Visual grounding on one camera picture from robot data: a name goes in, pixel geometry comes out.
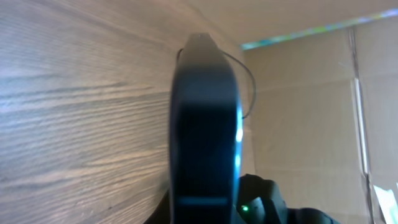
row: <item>wire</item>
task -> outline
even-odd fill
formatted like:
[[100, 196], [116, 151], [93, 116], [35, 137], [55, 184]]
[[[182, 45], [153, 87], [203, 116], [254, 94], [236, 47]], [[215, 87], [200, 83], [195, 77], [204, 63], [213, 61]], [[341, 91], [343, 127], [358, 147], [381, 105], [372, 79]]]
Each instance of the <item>wire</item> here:
[[[183, 49], [180, 49], [180, 50], [177, 52], [177, 58], [176, 58], [176, 59], [177, 59], [177, 62], [178, 62], [178, 60], [180, 59], [180, 55], [181, 55], [182, 50], [183, 50]], [[254, 104], [256, 103], [256, 100], [257, 100], [256, 79], [254, 78], [253, 74], [250, 72], [250, 69], [248, 69], [247, 66], [245, 66], [241, 61], [239, 61], [238, 59], [236, 59], [234, 56], [230, 55], [229, 53], [225, 52], [224, 50], [221, 50], [221, 49], [219, 49], [219, 50], [220, 50], [223, 54], [225, 54], [226, 56], [228, 56], [230, 59], [232, 59], [232, 60], [234, 60], [235, 62], [237, 62], [240, 66], [242, 66], [243, 69], [245, 69], [246, 73], [249, 75], [249, 77], [250, 77], [250, 79], [251, 79], [251, 85], [252, 85], [252, 88], [253, 88], [253, 96], [252, 96], [252, 100], [251, 100], [251, 104], [250, 104], [250, 106], [249, 106], [248, 112], [242, 117], [242, 119], [245, 119], [245, 118], [247, 118], [247, 117], [251, 114], [251, 112], [252, 112], [252, 110], [253, 110], [253, 108], [254, 108]]]

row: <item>light strip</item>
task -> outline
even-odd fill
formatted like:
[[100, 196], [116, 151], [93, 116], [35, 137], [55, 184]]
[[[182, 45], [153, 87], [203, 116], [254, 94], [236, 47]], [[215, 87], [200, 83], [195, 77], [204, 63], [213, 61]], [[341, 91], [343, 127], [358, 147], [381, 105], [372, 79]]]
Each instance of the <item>light strip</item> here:
[[181, 205], [223, 206], [228, 203], [228, 199], [226, 197], [180, 197], [178, 202]]
[[245, 44], [241, 45], [241, 48], [243, 50], [255, 49], [257, 47], [264, 47], [264, 46], [276, 44], [276, 43], [286, 41], [286, 40], [293, 40], [293, 39], [296, 39], [299, 37], [305, 37], [305, 36], [313, 35], [313, 34], [320, 34], [320, 33], [328, 32], [331, 30], [341, 29], [341, 28], [345, 28], [345, 27], [349, 27], [349, 26], [354, 26], [354, 25], [363, 24], [366, 22], [376, 21], [376, 20], [380, 20], [383, 18], [394, 17], [394, 16], [398, 16], [398, 8], [397, 9], [389, 9], [387, 11], [376, 13], [376, 14], [371, 14], [370, 16], [366, 16], [366, 17], [350, 19], [350, 20], [339, 22], [339, 23], [332, 24], [332, 25], [310, 28], [310, 29], [306, 29], [306, 30], [303, 30], [300, 32], [294, 32], [294, 33], [291, 33], [288, 35], [280, 35], [280, 36], [272, 37], [267, 40], [260, 40], [260, 41], [245, 43]]

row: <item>black plastic object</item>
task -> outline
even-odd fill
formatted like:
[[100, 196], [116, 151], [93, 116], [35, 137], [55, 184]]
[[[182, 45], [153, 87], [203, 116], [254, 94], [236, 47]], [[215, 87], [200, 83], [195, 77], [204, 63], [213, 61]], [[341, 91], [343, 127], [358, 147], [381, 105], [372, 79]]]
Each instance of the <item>black plastic object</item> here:
[[272, 180], [246, 174], [240, 183], [237, 208], [247, 224], [339, 224], [314, 208], [287, 208]]
[[172, 223], [231, 223], [242, 122], [229, 63], [208, 34], [191, 35], [178, 58], [170, 102]]

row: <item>cardboard box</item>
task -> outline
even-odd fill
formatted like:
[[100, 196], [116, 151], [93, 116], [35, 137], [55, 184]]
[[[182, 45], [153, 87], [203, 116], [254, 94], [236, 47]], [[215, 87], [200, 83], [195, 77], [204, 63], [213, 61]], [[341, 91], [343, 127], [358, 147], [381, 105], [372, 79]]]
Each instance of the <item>cardboard box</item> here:
[[[359, 77], [363, 90], [371, 179], [398, 200], [398, 17], [357, 26]], [[376, 221], [382, 213], [372, 191]]]
[[256, 174], [278, 183], [288, 207], [369, 223], [348, 31], [245, 58], [259, 89], [251, 120]]

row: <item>cardboard wall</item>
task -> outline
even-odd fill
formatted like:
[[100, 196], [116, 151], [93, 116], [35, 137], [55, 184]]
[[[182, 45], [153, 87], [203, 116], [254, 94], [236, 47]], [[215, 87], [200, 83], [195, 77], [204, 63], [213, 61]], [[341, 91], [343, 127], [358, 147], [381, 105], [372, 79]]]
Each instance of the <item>cardboard wall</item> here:
[[278, 183], [288, 207], [368, 223], [348, 31], [244, 56], [258, 85], [251, 123], [256, 174]]
[[396, 0], [186, 0], [237, 44], [398, 7]]
[[[356, 27], [372, 182], [398, 200], [398, 17]], [[381, 222], [373, 193], [376, 221]]]

